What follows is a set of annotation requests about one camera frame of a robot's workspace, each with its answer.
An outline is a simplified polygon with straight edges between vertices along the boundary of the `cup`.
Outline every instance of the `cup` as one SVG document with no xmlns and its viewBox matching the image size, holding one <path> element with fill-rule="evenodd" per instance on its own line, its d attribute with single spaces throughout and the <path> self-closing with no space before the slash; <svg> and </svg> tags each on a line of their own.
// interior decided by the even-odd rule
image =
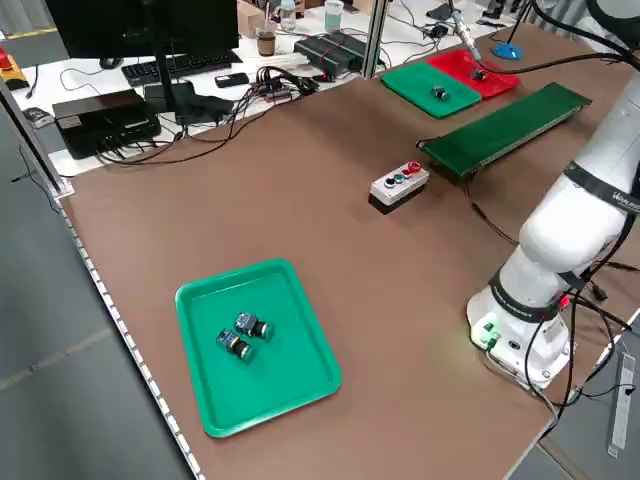
<svg viewBox="0 0 640 480">
<path fill-rule="evenodd" d="M 271 21 L 256 27 L 258 53 L 263 57 L 270 57 L 276 53 L 276 27 L 276 23 Z"/>
<path fill-rule="evenodd" d="M 327 0 L 324 2 L 324 29 L 328 32 L 340 30 L 344 3 L 340 0 Z"/>
</svg>

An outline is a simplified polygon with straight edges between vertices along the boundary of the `gray floor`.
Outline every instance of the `gray floor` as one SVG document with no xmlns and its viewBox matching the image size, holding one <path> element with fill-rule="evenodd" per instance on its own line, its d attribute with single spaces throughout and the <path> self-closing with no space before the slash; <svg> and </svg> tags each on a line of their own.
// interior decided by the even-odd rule
<svg viewBox="0 0 640 480">
<path fill-rule="evenodd" d="M 0 478 L 188 479 L 0 112 Z"/>
<path fill-rule="evenodd" d="M 7 42 L 23 67 L 67 57 L 56 33 Z M 0 478 L 187 479 L 180 452 L 121 344 L 61 218 L 28 179 L 0 112 Z M 63 148 L 55 127 L 38 132 Z M 640 358 L 640 340 L 625 341 Z M 608 388 L 616 365 L 589 386 Z M 611 397 L 568 409 L 515 480 L 638 478 L 640 394 L 628 448 L 606 454 Z"/>
</svg>

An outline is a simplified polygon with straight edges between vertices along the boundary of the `green mat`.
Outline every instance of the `green mat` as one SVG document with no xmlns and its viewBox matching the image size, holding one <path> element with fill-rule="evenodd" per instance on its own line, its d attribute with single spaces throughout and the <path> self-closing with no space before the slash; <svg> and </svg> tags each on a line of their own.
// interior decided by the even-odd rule
<svg viewBox="0 0 640 480">
<path fill-rule="evenodd" d="M 557 83 L 550 83 L 447 135 L 419 142 L 418 148 L 445 169 L 442 173 L 459 180 L 549 130 L 590 103 L 588 98 Z"/>
<path fill-rule="evenodd" d="M 444 118 L 482 100 L 475 90 L 426 63 L 414 63 L 380 77 L 382 83 L 434 118 Z M 450 95 L 446 101 L 433 96 L 433 87 Z"/>
<path fill-rule="evenodd" d="M 202 426 L 226 437 L 334 393 L 340 367 L 295 271 L 275 259 L 199 280 L 176 293 Z M 274 327 L 266 340 L 241 335 L 246 362 L 216 343 L 241 312 Z"/>
</svg>

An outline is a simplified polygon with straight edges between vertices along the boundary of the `green tray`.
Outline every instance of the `green tray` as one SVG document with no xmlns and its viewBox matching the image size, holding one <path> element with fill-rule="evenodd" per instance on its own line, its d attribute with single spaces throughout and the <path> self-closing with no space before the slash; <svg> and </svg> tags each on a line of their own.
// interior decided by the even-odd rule
<svg viewBox="0 0 640 480">
<path fill-rule="evenodd" d="M 444 118 L 482 100 L 482 95 L 475 90 L 426 63 L 414 63 L 393 70 L 382 75 L 380 80 L 434 118 Z M 431 94 L 431 89 L 436 86 L 449 92 L 450 98 L 447 101 L 439 100 Z"/>
<path fill-rule="evenodd" d="M 176 310 L 204 431 L 227 437 L 340 387 L 342 374 L 293 266 L 269 260 L 182 286 Z M 270 342 L 245 362 L 216 337 L 240 312 L 271 323 Z"/>
</svg>

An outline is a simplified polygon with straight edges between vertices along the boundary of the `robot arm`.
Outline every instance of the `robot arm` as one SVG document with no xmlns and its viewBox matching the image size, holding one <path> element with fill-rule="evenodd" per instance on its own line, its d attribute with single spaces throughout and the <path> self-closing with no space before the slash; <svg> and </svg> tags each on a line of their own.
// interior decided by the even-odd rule
<svg viewBox="0 0 640 480">
<path fill-rule="evenodd" d="M 593 18 L 627 45 L 640 43 L 640 2 L 587 0 L 587 5 Z M 572 168 L 586 172 L 596 183 L 631 193 L 638 181 L 639 126 L 640 72 L 635 73 Z M 569 331 L 553 309 L 569 288 L 563 275 L 571 272 L 580 276 L 610 249 L 627 215 L 563 174 L 522 226 L 520 245 L 489 285 L 470 299 L 467 317 L 473 342 L 486 348 L 490 325 L 500 335 L 492 357 L 523 383 L 526 363 L 531 382 L 546 387 L 569 361 L 572 350 Z M 536 311 L 552 313 L 536 316 Z"/>
</svg>

